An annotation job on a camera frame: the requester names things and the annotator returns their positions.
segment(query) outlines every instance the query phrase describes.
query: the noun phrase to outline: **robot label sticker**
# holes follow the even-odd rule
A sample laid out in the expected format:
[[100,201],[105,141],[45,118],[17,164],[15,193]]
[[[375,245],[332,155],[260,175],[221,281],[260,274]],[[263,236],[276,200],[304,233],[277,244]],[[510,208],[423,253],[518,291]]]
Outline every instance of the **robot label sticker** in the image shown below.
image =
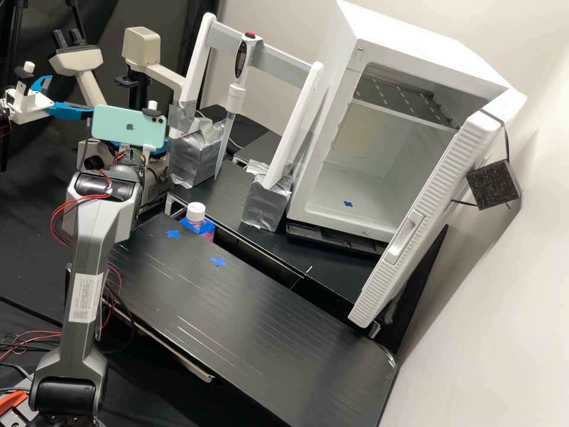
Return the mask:
[[75,274],[69,321],[90,323],[97,318],[97,308],[103,290],[103,273],[98,275]]

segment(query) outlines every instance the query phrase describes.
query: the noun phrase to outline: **black platform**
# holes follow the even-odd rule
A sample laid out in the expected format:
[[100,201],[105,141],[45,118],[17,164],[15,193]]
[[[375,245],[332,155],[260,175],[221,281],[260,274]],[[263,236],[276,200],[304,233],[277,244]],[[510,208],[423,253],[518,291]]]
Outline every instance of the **black platform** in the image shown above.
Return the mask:
[[110,261],[138,319],[285,423],[377,425],[394,359],[291,290],[166,215]]
[[241,218],[252,180],[253,175],[225,160],[216,180],[208,179],[191,189],[175,186],[171,194],[185,205],[203,203],[208,217],[225,230],[282,262],[300,277],[309,277],[354,304],[379,257],[309,244],[287,237],[283,230],[272,233],[244,224]]

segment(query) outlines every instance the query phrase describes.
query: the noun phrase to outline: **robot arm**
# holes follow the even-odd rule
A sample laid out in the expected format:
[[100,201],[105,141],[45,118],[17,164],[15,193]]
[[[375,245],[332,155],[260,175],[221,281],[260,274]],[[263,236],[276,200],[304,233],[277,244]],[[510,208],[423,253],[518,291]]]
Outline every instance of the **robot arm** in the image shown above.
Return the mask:
[[76,173],[69,185],[71,194],[108,197],[78,201],[61,342],[42,357],[30,391],[30,407],[39,411],[41,423],[97,425],[107,360],[94,339],[107,257],[115,243],[128,239],[142,193],[139,182],[113,170],[109,175],[110,186],[90,173]]

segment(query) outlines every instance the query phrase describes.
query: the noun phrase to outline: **smartphone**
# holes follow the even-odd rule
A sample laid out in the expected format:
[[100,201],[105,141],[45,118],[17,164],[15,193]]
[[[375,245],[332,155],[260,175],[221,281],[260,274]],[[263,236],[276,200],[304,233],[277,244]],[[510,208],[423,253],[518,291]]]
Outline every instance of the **smartphone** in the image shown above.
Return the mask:
[[97,139],[135,146],[146,144],[159,149],[164,145],[166,117],[151,117],[142,111],[97,105],[93,110],[91,134]]

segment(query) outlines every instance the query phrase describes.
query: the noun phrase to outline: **mini fridge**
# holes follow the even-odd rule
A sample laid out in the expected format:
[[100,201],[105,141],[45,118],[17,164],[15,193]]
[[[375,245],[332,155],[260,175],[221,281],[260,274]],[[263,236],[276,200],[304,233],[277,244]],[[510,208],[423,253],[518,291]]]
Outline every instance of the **mini fridge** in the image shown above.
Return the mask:
[[388,243],[349,316],[366,327],[526,97],[460,42],[347,2],[323,40],[323,101],[270,169],[293,163],[287,218]]

